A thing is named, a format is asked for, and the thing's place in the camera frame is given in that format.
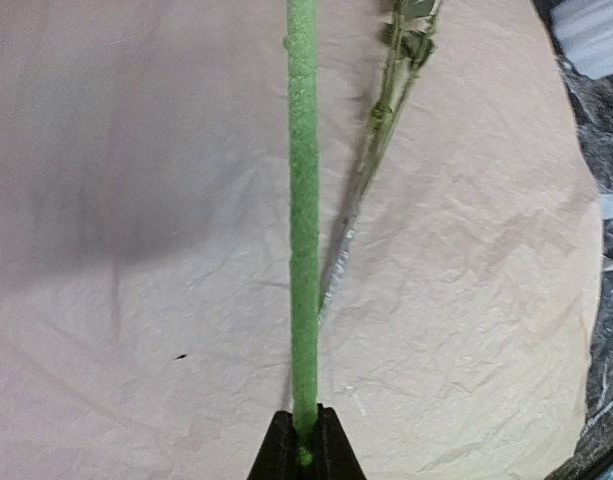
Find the pale blue daisy stem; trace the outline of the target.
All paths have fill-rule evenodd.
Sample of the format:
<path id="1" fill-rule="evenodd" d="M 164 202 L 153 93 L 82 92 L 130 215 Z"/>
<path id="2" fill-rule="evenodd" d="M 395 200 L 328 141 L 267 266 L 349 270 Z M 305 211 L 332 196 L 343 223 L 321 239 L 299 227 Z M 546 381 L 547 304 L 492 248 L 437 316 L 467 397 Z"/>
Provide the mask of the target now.
<path id="1" fill-rule="evenodd" d="M 316 3 L 286 3 L 290 173 L 292 422 L 297 460 L 314 461 L 318 418 L 319 158 Z"/>

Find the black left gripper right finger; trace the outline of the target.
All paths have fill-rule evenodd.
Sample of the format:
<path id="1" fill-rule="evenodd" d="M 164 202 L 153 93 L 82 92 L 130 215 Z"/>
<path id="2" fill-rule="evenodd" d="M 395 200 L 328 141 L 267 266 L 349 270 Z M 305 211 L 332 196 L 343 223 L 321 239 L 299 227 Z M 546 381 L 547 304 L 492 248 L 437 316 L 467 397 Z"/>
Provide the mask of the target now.
<path id="1" fill-rule="evenodd" d="M 366 480 L 340 420 L 331 407 L 318 406 L 313 434 L 313 466 L 316 480 Z"/>

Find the peach wrapping paper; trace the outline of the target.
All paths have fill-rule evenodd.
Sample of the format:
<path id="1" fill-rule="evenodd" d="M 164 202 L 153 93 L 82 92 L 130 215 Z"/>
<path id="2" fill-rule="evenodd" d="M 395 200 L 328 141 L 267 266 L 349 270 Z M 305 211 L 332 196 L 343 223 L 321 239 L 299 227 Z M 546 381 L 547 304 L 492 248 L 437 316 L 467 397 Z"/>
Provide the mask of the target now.
<path id="1" fill-rule="evenodd" d="M 0 479 L 243 479 L 287 400 L 280 1 L 0 1 Z M 448 1 L 319 396 L 371 479 L 542 479 L 585 423 L 597 190 L 530 1 Z"/>

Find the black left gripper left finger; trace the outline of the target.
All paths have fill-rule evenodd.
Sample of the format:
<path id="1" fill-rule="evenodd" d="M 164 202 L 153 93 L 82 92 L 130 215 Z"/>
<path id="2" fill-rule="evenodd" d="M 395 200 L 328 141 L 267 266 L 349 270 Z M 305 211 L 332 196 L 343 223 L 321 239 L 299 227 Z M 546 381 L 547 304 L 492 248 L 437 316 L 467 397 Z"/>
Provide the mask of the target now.
<path id="1" fill-rule="evenodd" d="M 248 480 L 297 480 L 297 433 L 292 414 L 277 411 L 258 450 Z"/>

